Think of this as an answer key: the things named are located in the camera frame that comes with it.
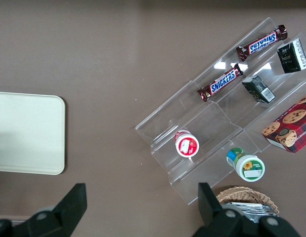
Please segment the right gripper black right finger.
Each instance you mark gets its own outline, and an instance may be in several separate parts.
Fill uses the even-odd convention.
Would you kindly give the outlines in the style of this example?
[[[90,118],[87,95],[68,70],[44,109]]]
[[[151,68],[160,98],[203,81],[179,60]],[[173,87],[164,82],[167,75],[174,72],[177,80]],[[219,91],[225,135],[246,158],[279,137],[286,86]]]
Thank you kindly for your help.
[[[198,184],[198,207],[204,225],[195,237],[298,237],[281,217],[263,216],[254,223],[238,211],[222,208],[208,183]]]

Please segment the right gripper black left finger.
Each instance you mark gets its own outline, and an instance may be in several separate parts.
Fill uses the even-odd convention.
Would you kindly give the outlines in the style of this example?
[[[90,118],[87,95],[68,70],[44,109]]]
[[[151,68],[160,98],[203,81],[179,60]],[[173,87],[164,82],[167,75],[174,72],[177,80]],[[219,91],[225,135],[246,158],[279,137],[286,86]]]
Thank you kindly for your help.
[[[0,219],[0,237],[70,237],[86,209],[86,185],[77,183],[52,210],[38,212],[16,226]]]

